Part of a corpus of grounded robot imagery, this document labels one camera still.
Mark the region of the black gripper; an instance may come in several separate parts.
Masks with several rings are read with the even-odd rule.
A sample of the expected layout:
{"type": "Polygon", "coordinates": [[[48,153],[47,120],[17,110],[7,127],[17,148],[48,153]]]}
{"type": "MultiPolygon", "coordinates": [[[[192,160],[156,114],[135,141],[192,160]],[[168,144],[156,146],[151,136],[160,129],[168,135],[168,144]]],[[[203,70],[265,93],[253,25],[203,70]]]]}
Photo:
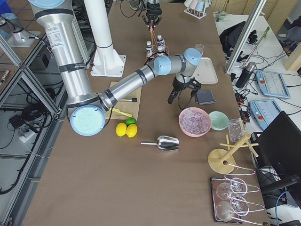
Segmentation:
{"type": "Polygon", "coordinates": [[[160,8],[160,0],[147,0],[146,15],[143,15],[143,21],[147,27],[150,27],[150,20],[154,20],[154,26],[157,26],[161,21],[162,9],[160,8]]]}
{"type": "Polygon", "coordinates": [[[173,80],[173,91],[169,95],[167,102],[171,105],[178,93],[186,87],[185,77],[183,75],[175,76],[173,80]]]}

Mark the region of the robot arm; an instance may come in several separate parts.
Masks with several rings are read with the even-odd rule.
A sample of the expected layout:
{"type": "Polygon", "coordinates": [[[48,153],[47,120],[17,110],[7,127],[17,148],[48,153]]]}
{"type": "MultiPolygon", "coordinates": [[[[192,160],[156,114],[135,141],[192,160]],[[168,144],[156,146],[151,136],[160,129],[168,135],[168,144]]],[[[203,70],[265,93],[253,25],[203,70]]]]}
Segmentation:
{"type": "Polygon", "coordinates": [[[128,2],[132,10],[139,11],[139,14],[145,12],[142,15],[142,19],[149,29],[159,24],[162,19],[162,9],[159,0],[129,0],[128,2]]]}

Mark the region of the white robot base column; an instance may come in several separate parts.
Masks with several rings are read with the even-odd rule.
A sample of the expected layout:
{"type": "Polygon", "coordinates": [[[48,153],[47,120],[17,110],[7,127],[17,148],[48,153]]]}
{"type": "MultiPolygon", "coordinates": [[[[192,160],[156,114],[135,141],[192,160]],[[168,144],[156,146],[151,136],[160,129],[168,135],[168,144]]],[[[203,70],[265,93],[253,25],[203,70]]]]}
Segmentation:
{"type": "Polygon", "coordinates": [[[113,47],[104,1],[86,0],[84,4],[96,44],[91,75],[122,77],[126,56],[119,55],[113,47]]]}

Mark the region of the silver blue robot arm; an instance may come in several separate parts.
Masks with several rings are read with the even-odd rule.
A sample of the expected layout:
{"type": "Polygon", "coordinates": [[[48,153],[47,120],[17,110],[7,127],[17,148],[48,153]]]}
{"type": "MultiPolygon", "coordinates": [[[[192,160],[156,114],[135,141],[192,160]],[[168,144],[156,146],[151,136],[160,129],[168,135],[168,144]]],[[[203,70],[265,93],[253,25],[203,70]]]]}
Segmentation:
{"type": "Polygon", "coordinates": [[[159,56],[104,92],[94,93],[72,28],[75,16],[71,2],[32,0],[30,5],[37,23],[46,31],[63,79],[71,127],[82,136],[99,133],[105,126],[106,111],[157,76],[175,74],[176,81],[188,85],[202,57],[194,48],[186,49],[182,55],[159,56]]]}

